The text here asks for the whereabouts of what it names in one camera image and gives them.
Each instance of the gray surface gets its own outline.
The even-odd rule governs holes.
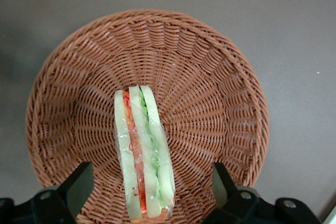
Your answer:
[[[0,196],[38,189],[25,108],[38,70],[71,32],[131,8],[185,12],[243,51],[263,86],[270,144],[256,189],[304,201],[321,218],[336,194],[336,0],[0,0]]]

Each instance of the sandwich half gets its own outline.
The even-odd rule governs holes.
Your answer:
[[[152,90],[129,87],[114,95],[116,147],[132,222],[164,221],[174,207],[175,182],[169,148]]]

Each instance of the metal screw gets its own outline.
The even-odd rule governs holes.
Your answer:
[[[41,200],[44,200],[44,199],[49,198],[50,196],[51,196],[51,192],[47,191],[47,192],[45,192],[44,194],[42,194],[42,195],[40,196],[40,199],[41,199]]]
[[[288,208],[296,208],[296,205],[293,201],[291,200],[284,200],[283,203],[285,204],[286,207]]]
[[[241,197],[242,197],[243,199],[252,199],[251,194],[249,194],[249,193],[246,192],[246,191],[240,193],[240,195],[241,195]]]

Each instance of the wicker basket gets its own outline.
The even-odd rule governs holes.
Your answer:
[[[79,223],[129,223],[114,149],[113,95],[148,84],[171,150],[176,204],[167,223],[200,223],[216,202],[212,163],[252,186],[268,143],[268,112],[246,58],[182,13],[129,10],[77,30],[47,58],[32,88],[27,143],[43,186],[92,161],[95,189]]]

